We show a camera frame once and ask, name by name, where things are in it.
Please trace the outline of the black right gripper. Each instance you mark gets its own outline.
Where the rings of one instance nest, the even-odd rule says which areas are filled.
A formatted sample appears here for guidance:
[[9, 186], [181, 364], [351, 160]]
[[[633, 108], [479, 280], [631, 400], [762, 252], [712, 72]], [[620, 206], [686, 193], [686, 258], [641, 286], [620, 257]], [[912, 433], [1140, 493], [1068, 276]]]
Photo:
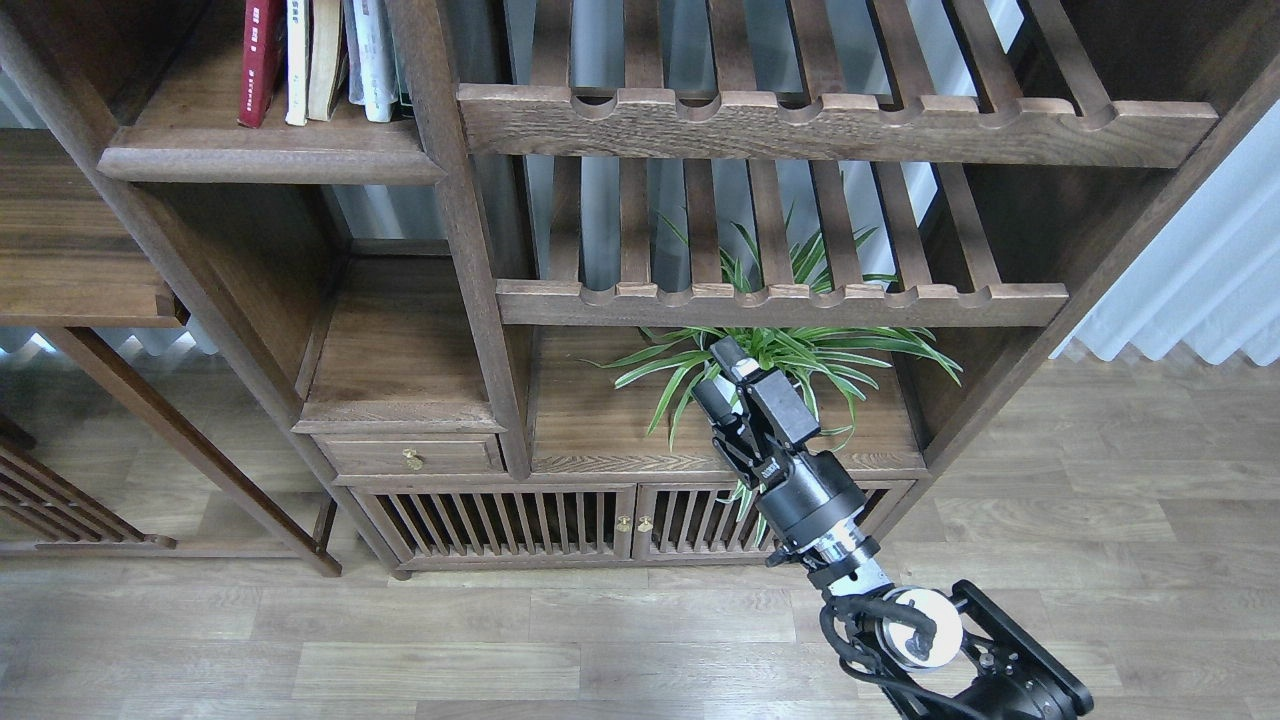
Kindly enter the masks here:
[[713, 379], [700, 380], [694, 397], [710, 420], [713, 445], [737, 473], [730, 500], [745, 518], [751, 498], [790, 555], [855, 556], [864, 534], [856, 515], [867, 498], [831, 452], [804, 445], [820, 433], [815, 414], [780, 369], [768, 372], [732, 337], [710, 346], [719, 369], [732, 379], [742, 409], [735, 411]]

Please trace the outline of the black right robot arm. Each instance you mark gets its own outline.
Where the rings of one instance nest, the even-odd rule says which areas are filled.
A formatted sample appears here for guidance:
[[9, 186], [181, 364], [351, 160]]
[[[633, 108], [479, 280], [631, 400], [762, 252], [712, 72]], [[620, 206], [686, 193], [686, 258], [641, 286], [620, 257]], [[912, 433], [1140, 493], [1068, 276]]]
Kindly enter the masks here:
[[820, 629], [846, 674], [878, 685], [905, 719], [1075, 719], [1093, 708], [1085, 685], [970, 582], [948, 593], [893, 584], [858, 525], [864, 493], [835, 455], [806, 448], [819, 421], [786, 375], [730, 337], [710, 354], [740, 400], [733, 407], [713, 380], [696, 386], [713, 443], [780, 538], [769, 565], [801, 564], [822, 593]]

